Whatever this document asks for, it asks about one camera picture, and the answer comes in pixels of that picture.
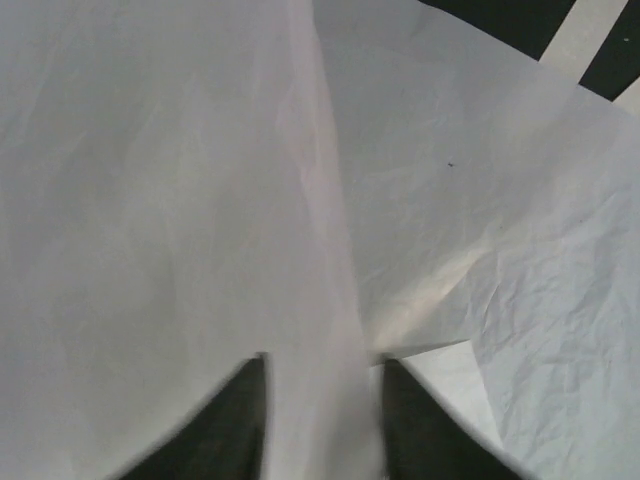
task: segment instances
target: black panel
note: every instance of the black panel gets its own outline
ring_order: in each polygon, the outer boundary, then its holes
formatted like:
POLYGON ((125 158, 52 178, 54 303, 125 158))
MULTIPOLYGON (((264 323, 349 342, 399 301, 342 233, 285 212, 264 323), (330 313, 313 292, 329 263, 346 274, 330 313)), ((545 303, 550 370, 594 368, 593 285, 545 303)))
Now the black panel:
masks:
POLYGON ((615 100, 640 76, 640 0, 629 0, 580 84, 615 100))
POLYGON ((536 60, 540 60, 575 3, 575 0, 421 1, 470 23, 536 60))
POLYGON ((397 360, 385 360, 382 417, 390 480, 522 480, 446 413, 397 360))
POLYGON ((246 362, 187 425, 121 480, 258 480, 265 376, 264 357, 246 362))

